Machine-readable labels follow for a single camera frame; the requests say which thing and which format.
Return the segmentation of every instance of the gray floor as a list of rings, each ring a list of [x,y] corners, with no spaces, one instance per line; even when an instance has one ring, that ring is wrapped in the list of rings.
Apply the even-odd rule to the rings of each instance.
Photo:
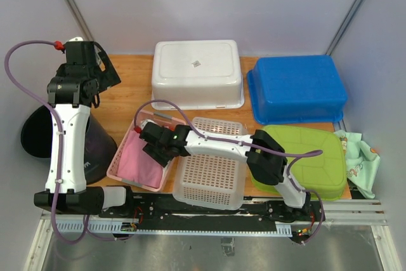
[[[323,227],[305,247],[277,237],[236,237],[234,244],[233,254],[221,237],[138,235],[100,242],[87,236],[75,246],[53,238],[43,271],[383,269],[370,227]]]

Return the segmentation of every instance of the pink towel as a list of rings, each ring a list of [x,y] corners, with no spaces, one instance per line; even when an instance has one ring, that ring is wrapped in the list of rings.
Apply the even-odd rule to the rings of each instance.
[[[129,181],[158,188],[162,180],[162,166],[142,149],[147,143],[131,130],[122,150],[117,176]]]

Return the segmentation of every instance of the wooden tabletop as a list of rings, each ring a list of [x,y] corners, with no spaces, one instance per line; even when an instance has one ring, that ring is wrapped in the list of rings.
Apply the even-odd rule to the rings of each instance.
[[[110,55],[109,57],[120,75],[122,82],[120,85],[114,86],[100,95],[100,107],[97,109],[92,109],[92,114],[119,145],[131,121],[133,120],[134,114],[138,107],[151,99],[151,76],[154,57],[152,55]],[[257,57],[242,57],[240,59],[241,70],[244,76],[244,93],[246,98],[246,102],[241,108],[188,110],[185,111],[186,115],[191,120],[194,117],[208,117],[213,119],[241,122],[243,126],[246,126],[249,133],[254,133],[255,129],[262,128],[262,125],[258,124],[252,116],[251,101],[249,98],[246,78],[247,72],[255,66],[257,59]],[[150,105],[145,107],[145,110],[154,111]],[[180,114],[176,111],[170,110],[160,112],[181,119]],[[295,124],[295,126],[334,131],[333,125],[330,122]],[[163,192],[172,192],[176,167],[177,161],[174,163]],[[106,186],[124,184],[125,183],[121,183],[106,177],[94,185]],[[146,192],[146,190],[142,188],[132,188],[135,191]],[[251,182],[251,176],[248,168],[244,194],[246,196],[270,196],[270,193],[262,192],[254,187]],[[342,198],[351,199],[351,194],[348,187],[344,191]]]

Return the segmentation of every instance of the black cylindrical container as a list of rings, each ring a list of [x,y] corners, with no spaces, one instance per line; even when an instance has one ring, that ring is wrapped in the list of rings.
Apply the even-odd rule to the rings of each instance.
[[[21,144],[26,152],[38,158],[51,158],[52,118],[49,110],[39,107],[24,123]],[[117,144],[90,114],[84,138],[84,176],[92,184],[106,176]]]

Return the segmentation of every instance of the green container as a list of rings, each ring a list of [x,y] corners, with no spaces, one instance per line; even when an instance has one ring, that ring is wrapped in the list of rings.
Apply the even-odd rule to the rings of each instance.
[[[322,199],[337,200],[346,186],[346,163],[339,138],[328,131],[294,126],[268,125],[263,128],[287,153],[304,154],[322,149],[317,157],[302,158],[292,167],[292,173],[304,188],[316,190]],[[278,194],[272,186],[256,181],[256,188]]]

